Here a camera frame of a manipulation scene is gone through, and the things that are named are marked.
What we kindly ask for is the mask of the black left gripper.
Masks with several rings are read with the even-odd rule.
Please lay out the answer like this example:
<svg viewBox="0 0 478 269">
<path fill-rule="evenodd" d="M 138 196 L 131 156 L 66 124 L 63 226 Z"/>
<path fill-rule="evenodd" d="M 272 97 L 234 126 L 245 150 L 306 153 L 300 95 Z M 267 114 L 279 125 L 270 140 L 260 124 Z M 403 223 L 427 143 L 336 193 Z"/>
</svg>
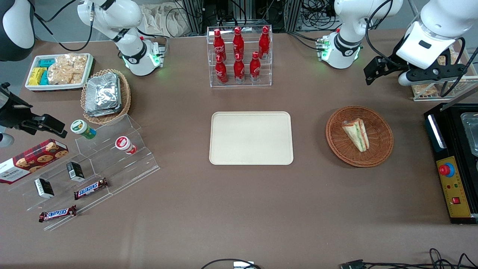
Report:
<svg viewBox="0 0 478 269">
<path fill-rule="evenodd" d="M 387 70 L 408 70 L 405 78 L 411 83 L 451 81 L 467 72 L 464 64 L 455 63 L 452 60 L 444 60 L 442 64 L 439 60 L 435 60 L 428 68 L 421 69 L 398 56 L 376 56 L 375 62 L 368 63 L 364 68 L 366 84 L 370 86 Z"/>
</svg>

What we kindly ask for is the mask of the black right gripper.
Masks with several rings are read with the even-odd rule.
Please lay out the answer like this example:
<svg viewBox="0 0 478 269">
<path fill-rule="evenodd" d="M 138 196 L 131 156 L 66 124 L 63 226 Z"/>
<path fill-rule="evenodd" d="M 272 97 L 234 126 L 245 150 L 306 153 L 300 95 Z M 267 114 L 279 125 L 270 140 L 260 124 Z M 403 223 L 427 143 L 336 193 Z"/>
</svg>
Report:
<svg viewBox="0 0 478 269">
<path fill-rule="evenodd" d="M 33 130 L 34 128 L 30 122 L 32 119 L 37 122 L 39 130 L 53 133 L 60 138 L 66 138 L 68 133 L 64 129 L 64 123 L 49 114 L 34 116 L 31 113 L 33 106 L 13 94 L 8 87 L 10 87 L 10 83 L 1 84 L 1 126 L 9 129 Z"/>
</svg>

